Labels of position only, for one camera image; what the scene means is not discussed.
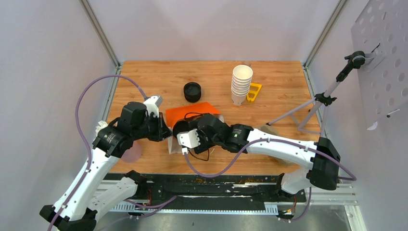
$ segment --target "black cable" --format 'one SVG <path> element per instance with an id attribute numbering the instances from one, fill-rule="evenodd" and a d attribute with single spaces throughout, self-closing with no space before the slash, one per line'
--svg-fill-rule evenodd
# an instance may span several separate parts
<path id="1" fill-rule="evenodd" d="M 191 152 L 190 152 L 190 150 L 189 150 L 189 153 L 190 153 L 190 155 L 192 156 L 192 157 L 194 157 L 194 158 L 196 158 L 196 159 L 198 159 L 198 160 L 202 160 L 202 161 L 208 161 L 209 159 L 210 159 L 210 150 L 209 149 L 207 149 L 207 151 L 208 151 L 208 156 L 207 156 L 207 159 L 205 160 L 205 159 L 201 159 L 201 158 L 198 158 L 198 157 L 196 157 L 196 156 L 194 156 Z"/>
<path id="2" fill-rule="evenodd" d="M 187 119 L 187 117 L 186 117 L 186 116 L 187 116 L 188 114 L 195 114 L 195 115 L 200 115 L 200 116 L 202 116 L 202 115 L 204 115 L 205 113 L 198 113 L 198 112 L 187 112 L 187 113 L 184 115 L 184 118 L 185 118 L 185 119 Z"/>

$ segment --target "perforated panel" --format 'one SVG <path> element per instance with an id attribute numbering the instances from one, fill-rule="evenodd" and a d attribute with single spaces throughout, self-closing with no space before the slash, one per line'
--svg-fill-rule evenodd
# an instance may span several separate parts
<path id="1" fill-rule="evenodd" d="M 375 68 L 358 70 L 368 128 L 408 101 L 408 1 L 370 0 L 351 34 L 356 51 L 380 45 L 385 55 Z"/>

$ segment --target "tripod leg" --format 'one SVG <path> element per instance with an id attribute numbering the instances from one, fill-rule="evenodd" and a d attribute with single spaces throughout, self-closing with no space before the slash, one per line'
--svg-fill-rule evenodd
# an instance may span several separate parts
<path id="1" fill-rule="evenodd" d="M 290 115 L 290 114 L 292 114 L 292 113 L 298 111 L 299 109 L 302 109 L 302 108 L 306 107 L 307 105 L 313 103 L 314 100 L 315 100 L 315 99 L 311 99 L 311 100 L 307 101 L 306 103 L 304 103 L 304 104 L 298 106 L 297 108 L 294 108 L 294 109 L 288 111 L 288 112 L 285 113 L 284 115 L 279 116 L 278 118 L 276 118 L 276 119 L 270 121 L 270 122 L 267 123 L 267 124 L 268 124 L 268 125 L 272 125 L 273 123 L 275 123 L 275 122 L 277 122 L 277 121 L 279 121 L 279 120 L 281 120 L 281 119 L 287 117 L 288 115 Z"/>
<path id="2" fill-rule="evenodd" d="M 309 114 L 307 114 L 306 118 L 304 118 L 304 120 L 299 124 L 297 128 L 302 129 L 306 125 L 306 123 L 309 122 L 314 113 L 316 113 L 316 111 L 320 108 L 320 106 L 322 106 L 322 104 L 322 102 L 316 101 L 316 104 L 312 107 L 312 109 L 310 109 Z"/>
<path id="3" fill-rule="evenodd" d="M 320 137 L 324 137 L 324 128 L 326 127 L 326 120 L 327 120 L 328 112 L 329 112 L 329 106 L 325 106 L 324 112 L 323 112 L 323 121 L 321 123 L 321 128 L 320 128 Z"/>

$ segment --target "wooden tabletop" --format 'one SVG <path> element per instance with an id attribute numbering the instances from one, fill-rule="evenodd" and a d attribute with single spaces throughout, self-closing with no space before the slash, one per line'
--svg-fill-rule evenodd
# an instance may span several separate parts
<path id="1" fill-rule="evenodd" d="M 197 82 L 202 87 L 200 102 L 209 102 L 217 108 L 227 124 L 246 124 L 257 128 L 310 99 L 305 76 L 300 62 L 251 62 L 254 71 L 253 83 L 262 84 L 262 89 L 252 103 L 234 106 L 231 102 L 231 78 L 237 61 L 126 61 L 121 74 L 133 79 L 148 95 L 161 95 L 164 99 L 159 110 L 189 105 L 183 95 L 183 86 Z M 143 102 L 139 91 L 127 80 L 120 79 L 115 91 L 108 121 L 120 116 L 122 107 L 129 101 Z M 301 121 L 312 105 L 294 114 Z M 272 125 L 280 136 L 307 141 L 317 141 L 319 136 L 299 132 L 290 117 Z M 305 129 L 319 131 L 316 116 Z M 143 148 L 142 158 L 128 164 L 119 160 L 111 172 L 139 173 L 193 173 L 181 154 L 169 154 L 167 141 L 139 140 Z M 202 173 L 214 174 L 223 170 L 235 154 L 216 147 L 208 162 L 189 156 L 193 166 Z M 226 174 L 278 175 L 292 172 L 299 166 L 284 166 L 266 155 L 242 154 Z"/>

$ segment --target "paper cup stack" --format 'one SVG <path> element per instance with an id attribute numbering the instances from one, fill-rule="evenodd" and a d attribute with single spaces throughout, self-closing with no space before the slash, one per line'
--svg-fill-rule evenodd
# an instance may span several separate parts
<path id="1" fill-rule="evenodd" d="M 232 103 L 236 106 L 241 105 L 246 98 L 251 86 L 252 69 L 246 65 L 239 65 L 232 71 Z"/>

